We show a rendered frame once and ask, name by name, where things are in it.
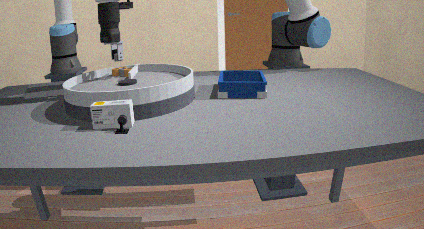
beige wall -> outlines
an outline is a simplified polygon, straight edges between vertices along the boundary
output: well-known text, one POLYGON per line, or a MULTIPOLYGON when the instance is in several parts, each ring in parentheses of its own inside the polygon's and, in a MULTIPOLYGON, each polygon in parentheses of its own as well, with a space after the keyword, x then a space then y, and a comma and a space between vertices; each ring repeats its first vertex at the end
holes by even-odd
MULTIPOLYGON (((132 0, 121 11, 124 61, 100 43, 95 0, 73 0, 88 71, 132 64, 177 64, 217 71, 217 0, 132 0)), ((424 0, 311 0, 332 26, 322 49, 302 48, 312 68, 358 68, 424 93, 424 0)), ((0 0, 0 88, 44 83, 52 63, 53 0, 0 0)))

label on box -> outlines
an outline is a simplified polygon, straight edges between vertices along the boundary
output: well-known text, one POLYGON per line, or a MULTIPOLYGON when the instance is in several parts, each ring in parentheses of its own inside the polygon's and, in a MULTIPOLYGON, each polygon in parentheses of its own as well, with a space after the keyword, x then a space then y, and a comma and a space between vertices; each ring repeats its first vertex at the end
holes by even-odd
POLYGON ((115 124, 114 108, 102 107, 91 110, 92 120, 94 125, 113 125, 115 124))

blue plastic container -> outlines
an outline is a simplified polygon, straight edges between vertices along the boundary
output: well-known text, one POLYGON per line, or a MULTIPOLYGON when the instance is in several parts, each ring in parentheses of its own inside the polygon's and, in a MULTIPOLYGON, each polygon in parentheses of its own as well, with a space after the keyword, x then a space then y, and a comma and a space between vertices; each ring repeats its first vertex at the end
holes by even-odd
POLYGON ((257 99, 267 84, 260 70, 221 71, 218 80, 219 91, 227 92, 229 99, 257 99))

wooden floor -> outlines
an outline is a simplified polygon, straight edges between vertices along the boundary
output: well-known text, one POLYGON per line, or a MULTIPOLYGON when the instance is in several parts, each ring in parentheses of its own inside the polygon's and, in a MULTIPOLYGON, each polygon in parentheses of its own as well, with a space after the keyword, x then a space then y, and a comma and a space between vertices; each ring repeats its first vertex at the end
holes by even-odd
POLYGON ((424 229, 424 156, 346 169, 340 202, 333 171, 297 175, 308 196, 262 202, 252 180, 107 187, 102 196, 43 187, 49 221, 30 189, 0 187, 0 229, 424 229))

blue joint cap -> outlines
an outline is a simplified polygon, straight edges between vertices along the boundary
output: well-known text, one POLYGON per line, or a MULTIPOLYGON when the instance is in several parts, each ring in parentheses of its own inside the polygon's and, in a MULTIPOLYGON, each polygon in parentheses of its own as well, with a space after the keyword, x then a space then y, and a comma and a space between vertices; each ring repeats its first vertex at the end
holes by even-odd
POLYGON ((307 32, 307 44, 310 48, 323 48, 330 41, 331 24, 325 17, 313 20, 307 32))
POLYGON ((276 12, 276 13, 272 14, 272 20, 274 21, 277 18, 288 16, 288 15, 290 15, 290 12, 289 11, 276 12))
POLYGON ((50 36, 63 37, 75 32, 74 24, 54 25, 50 27, 50 36))

